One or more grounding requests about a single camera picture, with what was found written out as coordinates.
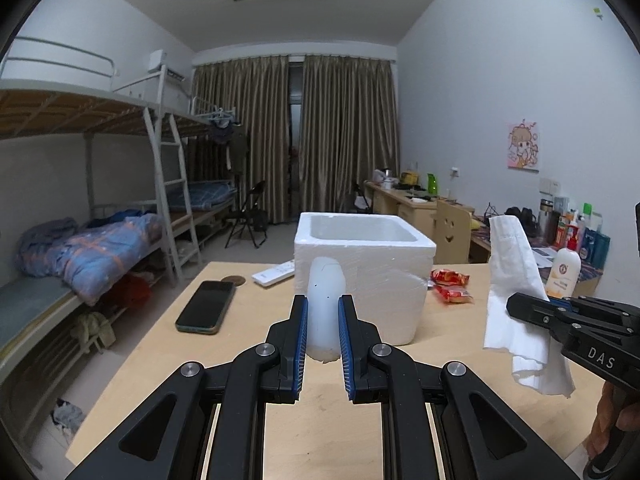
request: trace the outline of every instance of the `curtain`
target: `curtain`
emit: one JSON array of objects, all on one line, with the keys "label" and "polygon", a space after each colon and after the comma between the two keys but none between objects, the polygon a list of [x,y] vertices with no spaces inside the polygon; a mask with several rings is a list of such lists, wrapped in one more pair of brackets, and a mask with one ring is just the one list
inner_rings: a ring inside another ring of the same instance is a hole
[{"label": "curtain", "polygon": [[302,211],[336,212],[375,168],[398,174],[396,95],[389,61],[306,56],[302,97]]},{"label": "curtain", "polygon": [[[241,183],[241,199],[249,187],[266,181],[260,207],[274,223],[288,216],[289,58],[235,59],[197,67],[193,95],[225,109],[236,107],[236,119],[249,141],[248,175]],[[206,112],[196,109],[196,113]],[[226,147],[201,137],[187,146],[190,180],[228,178]]]}]

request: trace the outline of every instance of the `remote control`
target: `remote control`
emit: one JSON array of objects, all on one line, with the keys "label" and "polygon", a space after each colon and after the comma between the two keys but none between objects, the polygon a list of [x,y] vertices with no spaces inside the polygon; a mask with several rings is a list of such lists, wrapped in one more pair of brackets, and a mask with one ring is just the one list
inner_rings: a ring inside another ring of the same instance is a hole
[{"label": "remote control", "polygon": [[290,278],[295,273],[294,260],[289,260],[279,266],[271,267],[271,269],[263,270],[262,272],[257,272],[252,276],[252,278],[258,285],[271,286],[275,283],[281,282],[282,280]]}]

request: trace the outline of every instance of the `smartphone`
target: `smartphone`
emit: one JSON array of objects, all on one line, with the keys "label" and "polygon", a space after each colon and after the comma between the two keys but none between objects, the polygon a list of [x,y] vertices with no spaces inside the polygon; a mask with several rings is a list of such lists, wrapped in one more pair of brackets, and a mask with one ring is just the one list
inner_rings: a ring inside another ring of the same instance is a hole
[{"label": "smartphone", "polygon": [[175,320],[175,327],[180,332],[217,333],[235,291],[233,283],[202,282]]}]

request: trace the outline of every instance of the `green bottle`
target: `green bottle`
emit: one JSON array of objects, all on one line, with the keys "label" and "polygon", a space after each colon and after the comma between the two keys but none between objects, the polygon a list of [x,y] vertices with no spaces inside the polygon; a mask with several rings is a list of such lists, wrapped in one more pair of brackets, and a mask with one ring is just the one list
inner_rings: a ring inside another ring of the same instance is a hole
[{"label": "green bottle", "polygon": [[427,175],[429,178],[429,183],[427,185],[427,192],[430,196],[438,196],[438,180],[433,173],[429,173]]}]

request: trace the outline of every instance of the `white tissue paper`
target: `white tissue paper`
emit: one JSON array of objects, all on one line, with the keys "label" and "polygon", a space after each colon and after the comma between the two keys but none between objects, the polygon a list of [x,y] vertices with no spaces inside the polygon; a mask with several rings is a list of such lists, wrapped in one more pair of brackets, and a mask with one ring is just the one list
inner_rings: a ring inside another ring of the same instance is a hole
[{"label": "white tissue paper", "polygon": [[337,260],[319,256],[311,262],[306,290],[306,354],[323,363],[340,357],[338,300],[346,293],[346,281]]},{"label": "white tissue paper", "polygon": [[495,216],[491,224],[491,285],[487,302],[485,349],[513,355],[512,375],[543,395],[571,396],[575,390],[562,345],[548,330],[513,319],[507,300],[516,292],[548,300],[529,241],[515,216]]}]

